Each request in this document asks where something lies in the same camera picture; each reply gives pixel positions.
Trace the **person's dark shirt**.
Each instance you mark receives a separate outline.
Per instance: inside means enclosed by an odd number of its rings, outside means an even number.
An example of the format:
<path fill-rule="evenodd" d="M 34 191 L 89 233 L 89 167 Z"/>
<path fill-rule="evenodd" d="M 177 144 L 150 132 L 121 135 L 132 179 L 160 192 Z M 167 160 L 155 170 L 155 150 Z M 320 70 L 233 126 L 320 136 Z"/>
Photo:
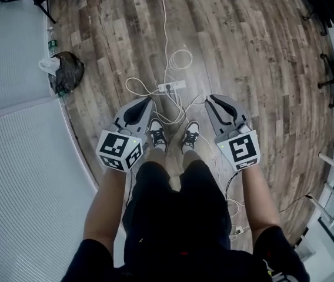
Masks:
<path fill-rule="evenodd" d="M 81 242 L 61 282 L 310 282 L 297 253 L 278 226 L 264 230 L 253 253 L 217 243 L 186 248 L 140 239 L 116 268 L 107 248 Z"/>

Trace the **person's left shoe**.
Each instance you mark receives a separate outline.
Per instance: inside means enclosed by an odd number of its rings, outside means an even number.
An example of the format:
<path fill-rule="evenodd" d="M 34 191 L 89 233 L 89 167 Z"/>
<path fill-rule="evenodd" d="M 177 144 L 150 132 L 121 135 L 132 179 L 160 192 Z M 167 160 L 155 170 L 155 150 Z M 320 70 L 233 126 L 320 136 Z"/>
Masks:
<path fill-rule="evenodd" d="M 151 120 L 149 133 L 152 139 L 153 147 L 161 149 L 165 153 L 168 148 L 168 141 L 165 136 L 163 125 L 158 118 L 153 118 Z"/>

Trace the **black trash bag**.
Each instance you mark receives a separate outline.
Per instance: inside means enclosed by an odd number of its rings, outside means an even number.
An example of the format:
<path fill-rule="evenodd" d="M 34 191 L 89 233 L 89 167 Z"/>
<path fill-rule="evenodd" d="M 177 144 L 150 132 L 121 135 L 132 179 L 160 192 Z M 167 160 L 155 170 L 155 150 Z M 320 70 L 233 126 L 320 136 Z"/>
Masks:
<path fill-rule="evenodd" d="M 84 64 L 73 53 L 65 51 L 52 57 L 60 61 L 56 76 L 48 74 L 49 84 L 54 94 L 62 97 L 71 93 L 81 82 Z"/>

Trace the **person's right leg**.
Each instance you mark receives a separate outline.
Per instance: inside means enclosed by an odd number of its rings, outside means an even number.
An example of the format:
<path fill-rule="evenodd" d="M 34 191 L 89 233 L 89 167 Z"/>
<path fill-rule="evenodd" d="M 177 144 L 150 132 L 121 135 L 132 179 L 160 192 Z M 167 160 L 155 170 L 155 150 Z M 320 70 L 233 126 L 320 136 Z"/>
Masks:
<path fill-rule="evenodd" d="M 194 150 L 187 150 L 183 154 L 182 167 L 186 170 L 192 162 L 202 160 L 201 157 Z"/>

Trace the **white window blinds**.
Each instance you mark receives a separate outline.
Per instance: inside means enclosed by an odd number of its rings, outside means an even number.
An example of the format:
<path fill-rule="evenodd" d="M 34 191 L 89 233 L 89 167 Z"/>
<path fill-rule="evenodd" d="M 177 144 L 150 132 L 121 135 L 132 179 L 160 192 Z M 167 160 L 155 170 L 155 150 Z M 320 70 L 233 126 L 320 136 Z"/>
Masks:
<path fill-rule="evenodd" d="M 57 100 L 0 117 L 0 282 L 59 282 L 95 195 Z"/>

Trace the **person's right shoe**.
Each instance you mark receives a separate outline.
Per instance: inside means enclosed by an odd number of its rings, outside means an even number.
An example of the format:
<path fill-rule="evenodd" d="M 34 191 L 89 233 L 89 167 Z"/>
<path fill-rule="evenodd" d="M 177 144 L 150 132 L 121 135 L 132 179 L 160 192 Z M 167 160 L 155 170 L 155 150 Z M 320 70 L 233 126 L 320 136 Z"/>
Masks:
<path fill-rule="evenodd" d="M 184 155 L 186 152 L 195 149 L 197 139 L 199 137 L 200 127 L 197 121 L 188 123 L 184 136 L 181 141 L 181 152 Z"/>

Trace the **person's leg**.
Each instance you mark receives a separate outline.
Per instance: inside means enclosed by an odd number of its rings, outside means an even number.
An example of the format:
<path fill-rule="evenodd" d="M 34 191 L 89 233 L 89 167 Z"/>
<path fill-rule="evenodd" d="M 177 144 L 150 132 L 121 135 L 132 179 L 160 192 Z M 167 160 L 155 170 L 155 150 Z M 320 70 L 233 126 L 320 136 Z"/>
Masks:
<path fill-rule="evenodd" d="M 192 162 L 202 160 L 201 157 L 194 150 L 187 150 L 183 154 L 182 167 L 186 170 Z"/>
<path fill-rule="evenodd" d="M 160 148 L 153 148 L 149 151 L 148 162 L 155 162 L 158 163 L 161 166 L 165 166 L 166 164 L 166 154 L 165 151 Z"/>

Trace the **clear bottle green label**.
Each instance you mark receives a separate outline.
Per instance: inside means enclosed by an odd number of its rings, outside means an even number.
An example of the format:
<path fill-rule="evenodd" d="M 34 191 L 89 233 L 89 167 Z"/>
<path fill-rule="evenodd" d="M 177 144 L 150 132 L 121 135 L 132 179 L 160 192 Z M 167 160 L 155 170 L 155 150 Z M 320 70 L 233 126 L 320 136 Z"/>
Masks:
<path fill-rule="evenodd" d="M 50 26 L 47 29 L 47 34 L 48 34 L 48 51 L 50 57 L 55 56 L 58 53 L 58 41 L 55 36 L 55 30 L 53 26 Z"/>
<path fill-rule="evenodd" d="M 71 94 L 70 90 L 61 89 L 58 91 L 58 98 L 64 106 L 66 106 L 69 103 L 70 94 Z"/>

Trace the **person's left forearm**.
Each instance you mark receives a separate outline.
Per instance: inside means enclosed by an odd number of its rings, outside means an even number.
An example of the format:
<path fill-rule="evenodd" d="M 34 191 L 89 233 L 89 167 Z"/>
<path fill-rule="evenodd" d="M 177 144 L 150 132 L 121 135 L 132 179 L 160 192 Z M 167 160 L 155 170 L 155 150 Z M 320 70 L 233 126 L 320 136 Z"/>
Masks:
<path fill-rule="evenodd" d="M 85 219 L 83 239 L 92 240 L 100 250 L 89 254 L 91 264 L 100 264 L 106 256 L 113 257 L 125 193 L 126 173 L 108 169 Z"/>

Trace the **white plastic bag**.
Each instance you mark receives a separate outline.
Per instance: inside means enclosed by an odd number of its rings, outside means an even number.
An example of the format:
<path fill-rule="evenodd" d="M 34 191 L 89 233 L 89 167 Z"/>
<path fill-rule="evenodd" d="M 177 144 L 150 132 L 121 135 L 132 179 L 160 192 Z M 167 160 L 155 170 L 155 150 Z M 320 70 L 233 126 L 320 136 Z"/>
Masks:
<path fill-rule="evenodd" d="M 39 68 L 53 76 L 56 76 L 56 71 L 60 68 L 60 59 L 56 56 L 51 58 L 43 58 L 38 63 Z"/>

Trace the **person's black shorts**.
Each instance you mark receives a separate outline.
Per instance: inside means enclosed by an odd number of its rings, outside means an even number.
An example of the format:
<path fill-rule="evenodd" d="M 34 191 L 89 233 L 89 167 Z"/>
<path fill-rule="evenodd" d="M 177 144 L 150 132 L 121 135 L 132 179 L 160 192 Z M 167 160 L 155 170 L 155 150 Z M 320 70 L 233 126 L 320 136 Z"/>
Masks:
<path fill-rule="evenodd" d="M 163 166 L 145 162 L 123 215 L 124 262 L 163 260 L 203 247 L 230 249 L 231 219 L 209 167 L 194 160 L 171 188 Z"/>

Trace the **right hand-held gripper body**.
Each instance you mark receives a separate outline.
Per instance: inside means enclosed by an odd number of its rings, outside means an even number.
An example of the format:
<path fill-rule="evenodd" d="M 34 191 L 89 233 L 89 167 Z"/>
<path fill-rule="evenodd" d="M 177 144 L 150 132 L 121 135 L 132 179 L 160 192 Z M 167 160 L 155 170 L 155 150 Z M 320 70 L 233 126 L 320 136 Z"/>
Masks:
<path fill-rule="evenodd" d="M 215 144 L 233 167 L 234 171 L 260 163 L 257 132 L 248 122 L 232 126 L 215 138 Z"/>

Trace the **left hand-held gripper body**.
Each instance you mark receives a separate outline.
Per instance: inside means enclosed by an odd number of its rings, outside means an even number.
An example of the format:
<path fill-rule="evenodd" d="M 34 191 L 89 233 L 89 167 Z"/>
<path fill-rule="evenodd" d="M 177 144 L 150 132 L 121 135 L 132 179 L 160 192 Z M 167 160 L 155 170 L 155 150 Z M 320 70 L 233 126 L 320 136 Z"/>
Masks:
<path fill-rule="evenodd" d="M 137 137 L 127 126 L 118 126 L 113 120 L 100 135 L 96 155 L 105 167 L 129 173 L 141 160 L 146 147 L 146 134 Z"/>

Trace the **white power strip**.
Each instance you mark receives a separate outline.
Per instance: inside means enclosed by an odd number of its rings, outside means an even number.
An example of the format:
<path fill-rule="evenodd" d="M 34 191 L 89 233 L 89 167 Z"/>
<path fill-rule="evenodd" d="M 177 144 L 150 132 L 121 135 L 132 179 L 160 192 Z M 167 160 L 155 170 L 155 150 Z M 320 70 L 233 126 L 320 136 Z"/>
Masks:
<path fill-rule="evenodd" d="M 184 89 L 186 88 L 186 83 L 184 80 L 178 80 L 178 81 L 174 81 L 174 82 L 168 82 L 171 84 L 171 86 L 173 87 L 173 91 L 175 90 L 178 90 L 178 89 Z M 160 93 L 166 93 L 166 90 L 165 90 L 165 85 L 167 84 L 166 83 L 161 83 L 158 85 L 158 91 Z"/>

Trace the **person's left leg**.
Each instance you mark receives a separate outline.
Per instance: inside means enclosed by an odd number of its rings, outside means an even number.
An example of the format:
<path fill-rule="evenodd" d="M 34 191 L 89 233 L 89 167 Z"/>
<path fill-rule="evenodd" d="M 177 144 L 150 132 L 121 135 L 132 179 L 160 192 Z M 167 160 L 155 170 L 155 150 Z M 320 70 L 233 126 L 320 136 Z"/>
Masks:
<path fill-rule="evenodd" d="M 160 148 L 153 148 L 149 151 L 148 162 L 155 162 L 158 163 L 161 166 L 165 166 L 166 164 L 166 154 L 165 151 Z"/>

